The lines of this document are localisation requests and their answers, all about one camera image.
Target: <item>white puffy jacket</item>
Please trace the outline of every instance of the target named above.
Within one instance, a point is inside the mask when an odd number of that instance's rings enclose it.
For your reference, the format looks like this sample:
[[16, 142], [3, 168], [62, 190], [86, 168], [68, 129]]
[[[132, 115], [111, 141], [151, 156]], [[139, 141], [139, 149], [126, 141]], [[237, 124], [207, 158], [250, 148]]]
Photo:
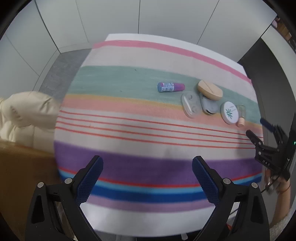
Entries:
[[0, 98], [0, 138], [53, 153], [59, 108], [54, 98], [36, 91]]

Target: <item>small bottle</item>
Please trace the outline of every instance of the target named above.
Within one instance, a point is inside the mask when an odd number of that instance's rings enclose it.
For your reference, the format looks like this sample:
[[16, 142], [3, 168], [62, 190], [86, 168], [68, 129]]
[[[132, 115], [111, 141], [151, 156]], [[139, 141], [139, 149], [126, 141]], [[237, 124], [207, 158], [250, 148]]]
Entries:
[[162, 83], [162, 82], [159, 82], [158, 85], [157, 85], [157, 90], [158, 90], [158, 92], [183, 91], [183, 90], [185, 90], [185, 85], [184, 84], [179, 84], [179, 83]]
[[245, 119], [246, 119], [246, 107], [244, 105], [240, 104], [237, 106], [237, 110], [239, 112], [239, 120], [237, 122], [237, 126], [243, 127]]

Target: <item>white wall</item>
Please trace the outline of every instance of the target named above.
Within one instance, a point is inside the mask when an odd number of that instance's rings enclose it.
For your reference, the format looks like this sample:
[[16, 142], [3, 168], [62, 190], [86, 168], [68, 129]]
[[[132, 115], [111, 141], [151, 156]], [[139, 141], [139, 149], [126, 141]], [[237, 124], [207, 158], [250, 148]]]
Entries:
[[219, 0], [198, 45], [237, 62], [275, 17], [263, 0]]
[[58, 55], [35, 2], [30, 2], [1, 39], [0, 96], [39, 90]]
[[139, 33], [197, 44], [218, 0], [141, 0]]
[[294, 50], [273, 26], [270, 26], [261, 38], [279, 62], [296, 97], [296, 54]]
[[112, 33], [138, 33], [140, 0], [76, 0], [90, 43]]
[[33, 90], [38, 77], [4, 35], [0, 40], [0, 97]]
[[36, 0], [43, 21], [60, 52], [88, 44], [75, 0]]

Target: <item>purple stripe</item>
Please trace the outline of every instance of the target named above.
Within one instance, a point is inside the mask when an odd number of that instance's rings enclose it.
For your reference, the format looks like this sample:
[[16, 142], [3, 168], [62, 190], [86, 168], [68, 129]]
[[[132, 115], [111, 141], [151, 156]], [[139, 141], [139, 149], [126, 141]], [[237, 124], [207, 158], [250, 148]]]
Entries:
[[116, 201], [112, 199], [107, 199], [95, 195], [90, 195], [87, 202], [126, 211], [134, 212], [157, 212], [157, 213], [170, 213], [170, 212], [184, 212], [190, 210], [201, 209], [213, 204], [209, 203], [208, 200], [204, 199], [201, 201], [194, 202], [178, 202], [178, 203], [142, 203], [142, 202], [126, 202], [126, 201]]
[[[101, 178], [138, 184], [198, 184], [192, 172], [192, 160], [123, 155], [78, 147], [58, 141], [54, 142], [54, 149], [58, 166], [75, 172], [84, 168], [94, 155], [100, 155], [104, 160]], [[222, 178], [237, 179], [262, 171], [261, 164], [253, 158], [206, 161], [210, 168], [215, 169]]]

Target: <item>small glass bottle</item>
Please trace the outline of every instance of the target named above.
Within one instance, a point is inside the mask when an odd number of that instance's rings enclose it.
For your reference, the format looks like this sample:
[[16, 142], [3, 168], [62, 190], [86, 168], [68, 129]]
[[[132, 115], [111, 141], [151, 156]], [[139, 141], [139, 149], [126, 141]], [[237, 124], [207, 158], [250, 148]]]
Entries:
[[239, 120], [237, 122], [237, 126], [243, 127], [246, 119], [246, 107], [242, 104], [239, 104], [237, 106], [237, 111], [239, 112]]

